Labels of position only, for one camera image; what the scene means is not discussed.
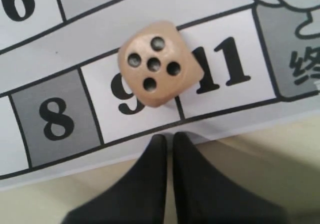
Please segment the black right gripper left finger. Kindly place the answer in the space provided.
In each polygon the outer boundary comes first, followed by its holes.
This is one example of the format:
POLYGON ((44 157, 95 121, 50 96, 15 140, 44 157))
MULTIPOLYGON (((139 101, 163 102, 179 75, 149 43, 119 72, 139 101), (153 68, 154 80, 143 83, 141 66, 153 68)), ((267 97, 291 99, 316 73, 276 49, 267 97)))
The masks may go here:
POLYGON ((68 212, 64 224, 162 224, 167 192, 167 141, 152 136, 132 168, 105 192, 68 212))

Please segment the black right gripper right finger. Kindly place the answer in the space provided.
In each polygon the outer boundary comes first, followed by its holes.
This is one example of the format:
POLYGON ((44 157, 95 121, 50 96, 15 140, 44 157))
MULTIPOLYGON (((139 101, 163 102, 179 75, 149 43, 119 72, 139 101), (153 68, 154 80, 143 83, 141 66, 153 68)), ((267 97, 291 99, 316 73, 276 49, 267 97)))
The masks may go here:
POLYGON ((186 133, 173 137, 172 174, 179 224, 288 224, 286 211, 214 167, 186 133))

